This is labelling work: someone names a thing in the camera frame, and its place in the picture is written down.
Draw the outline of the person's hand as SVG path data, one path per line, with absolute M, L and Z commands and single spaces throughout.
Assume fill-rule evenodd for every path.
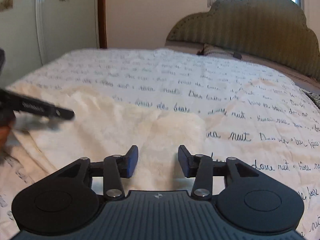
M 1 126 L 0 127 L 0 149 L 2 149 L 7 142 L 8 136 L 11 132 L 11 126 Z

